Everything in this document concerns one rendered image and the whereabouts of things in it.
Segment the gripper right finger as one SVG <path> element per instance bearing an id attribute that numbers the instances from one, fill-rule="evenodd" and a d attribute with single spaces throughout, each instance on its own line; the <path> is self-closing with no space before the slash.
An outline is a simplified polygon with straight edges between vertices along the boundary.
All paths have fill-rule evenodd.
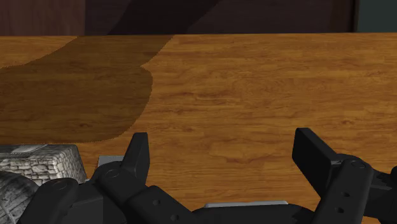
<path id="1" fill-rule="evenodd" d="M 363 217 L 397 224 L 397 165 L 380 172 L 336 153 L 310 128 L 295 130 L 292 159 L 321 198 L 310 224 L 362 224 Z"/>

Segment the stone-patterned robot stand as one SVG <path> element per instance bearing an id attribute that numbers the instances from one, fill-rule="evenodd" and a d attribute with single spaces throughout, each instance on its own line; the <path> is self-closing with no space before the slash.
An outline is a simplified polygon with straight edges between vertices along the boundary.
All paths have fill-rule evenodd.
<path id="1" fill-rule="evenodd" d="M 16 224 L 38 187 L 57 178 L 86 181 L 76 145 L 0 145 L 0 224 Z"/>

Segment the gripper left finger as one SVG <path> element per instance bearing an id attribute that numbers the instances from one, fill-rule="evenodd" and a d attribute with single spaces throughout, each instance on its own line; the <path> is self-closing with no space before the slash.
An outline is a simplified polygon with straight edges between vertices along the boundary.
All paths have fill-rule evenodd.
<path id="1" fill-rule="evenodd" d="M 92 179 L 53 179 L 41 185 L 18 224 L 199 224 L 185 206 L 146 186 L 148 135 L 135 133 L 120 162 L 98 166 Z"/>

